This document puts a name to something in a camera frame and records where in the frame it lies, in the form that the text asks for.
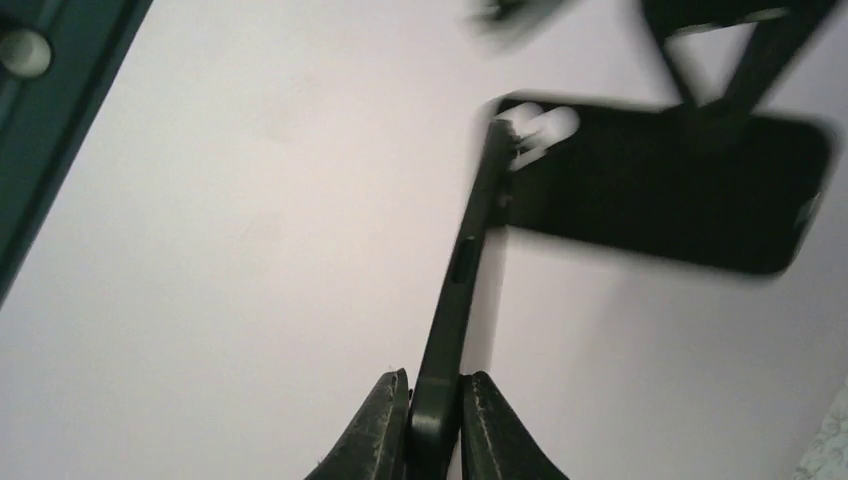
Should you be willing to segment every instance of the black smartphone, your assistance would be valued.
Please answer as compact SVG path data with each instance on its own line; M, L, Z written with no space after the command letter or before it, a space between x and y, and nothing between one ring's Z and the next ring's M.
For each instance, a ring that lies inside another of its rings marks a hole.
M754 115L731 145L687 145L677 108L502 98L568 109L573 135L511 175L507 223L574 241L770 276L794 259L832 170L832 137L811 120Z

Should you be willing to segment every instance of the blurred object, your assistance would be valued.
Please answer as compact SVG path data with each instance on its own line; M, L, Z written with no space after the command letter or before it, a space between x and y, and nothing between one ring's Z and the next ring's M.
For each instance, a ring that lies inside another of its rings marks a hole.
M50 66L52 56L50 44L38 32L22 28L0 36L0 63L18 78L40 77Z
M831 171L831 139L803 119L752 116L719 153L692 152L675 109L508 95L571 109L574 134L511 175L507 224L746 275L794 260Z
M150 3L0 2L0 304Z
M538 33L560 8L572 0L484 0L475 26L501 49L518 46Z
M690 146L717 151L737 141L750 114L839 0L642 0L642 15L682 102ZM724 94L702 105L699 79L671 41L681 35L755 24Z

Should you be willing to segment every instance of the white surface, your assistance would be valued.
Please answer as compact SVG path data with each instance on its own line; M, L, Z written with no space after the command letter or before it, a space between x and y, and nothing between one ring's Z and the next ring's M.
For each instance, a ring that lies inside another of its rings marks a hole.
M461 4L155 2L0 313L0 478L304 476L416 374L480 106L671 101L623 2L504 58ZM776 102L844 128L826 33ZM846 205L843 168L759 287L513 235L492 374L572 478L789 478L848 371Z

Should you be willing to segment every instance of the round hole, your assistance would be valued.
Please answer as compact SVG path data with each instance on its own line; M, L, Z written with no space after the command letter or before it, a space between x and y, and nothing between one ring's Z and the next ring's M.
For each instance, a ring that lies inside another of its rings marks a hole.
M19 78L35 78L47 71L52 59L47 39L38 32L17 29L0 36L0 63Z

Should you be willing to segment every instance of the phone holder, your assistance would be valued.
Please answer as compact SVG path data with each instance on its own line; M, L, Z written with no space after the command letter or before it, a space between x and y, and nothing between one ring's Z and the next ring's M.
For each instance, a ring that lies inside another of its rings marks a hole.
M490 3L489 21L504 22L534 2ZM567 479L487 373L460 374L487 234L515 227L748 277L783 272L821 201L833 139L810 119L753 111L836 3L643 0L679 105L636 108L527 92L500 99L414 391L404 370L384 374L307 478L444 479L461 431L464 478ZM498 5L502 12L491 10ZM724 96L701 105L667 40L692 27L742 22L757 27L740 66ZM516 165L532 139L505 118L527 103L541 112L570 109L579 128Z

